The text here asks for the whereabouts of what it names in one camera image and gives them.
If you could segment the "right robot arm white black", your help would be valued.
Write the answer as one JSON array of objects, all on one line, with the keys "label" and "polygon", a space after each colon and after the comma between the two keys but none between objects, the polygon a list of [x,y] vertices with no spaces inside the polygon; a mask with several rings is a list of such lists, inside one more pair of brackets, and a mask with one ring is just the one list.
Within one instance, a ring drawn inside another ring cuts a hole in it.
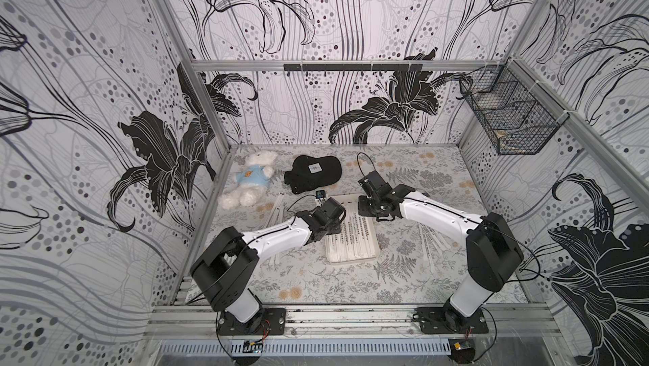
[{"label": "right robot arm white black", "polygon": [[465,321],[502,290],[523,261],[519,242],[498,214],[478,215],[432,200],[405,184],[390,186],[377,171],[358,181],[358,213],[378,222],[405,219],[453,239],[466,251],[467,276],[444,304],[448,320]]}]

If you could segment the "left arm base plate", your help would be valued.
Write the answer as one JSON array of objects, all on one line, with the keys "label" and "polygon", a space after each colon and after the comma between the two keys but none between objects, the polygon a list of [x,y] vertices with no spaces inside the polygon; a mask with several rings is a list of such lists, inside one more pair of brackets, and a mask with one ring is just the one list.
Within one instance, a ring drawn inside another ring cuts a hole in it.
[{"label": "left arm base plate", "polygon": [[285,331],[287,310],[285,308],[262,308],[251,320],[243,323],[228,312],[216,322],[220,335],[230,337],[275,337]]}]

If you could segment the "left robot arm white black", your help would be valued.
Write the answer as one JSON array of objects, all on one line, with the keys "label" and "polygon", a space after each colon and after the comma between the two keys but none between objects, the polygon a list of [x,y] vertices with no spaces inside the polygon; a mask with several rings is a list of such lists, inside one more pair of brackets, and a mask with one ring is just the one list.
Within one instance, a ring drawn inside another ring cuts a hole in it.
[{"label": "left robot arm white black", "polygon": [[340,233],[345,219],[345,207],[329,198],[324,204],[302,210],[273,227],[252,232],[225,228],[194,261],[190,275],[214,311],[228,313],[254,330],[264,313],[263,304],[248,288],[257,265],[282,252]]}]

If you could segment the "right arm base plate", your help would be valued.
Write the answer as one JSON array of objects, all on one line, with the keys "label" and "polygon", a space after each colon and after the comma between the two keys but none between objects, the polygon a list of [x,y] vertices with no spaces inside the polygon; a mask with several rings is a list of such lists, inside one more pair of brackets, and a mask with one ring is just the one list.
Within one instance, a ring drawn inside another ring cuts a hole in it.
[{"label": "right arm base plate", "polygon": [[420,332],[425,335],[480,335],[489,332],[482,310],[465,317],[452,307],[417,307],[412,315],[412,322],[417,324]]}]

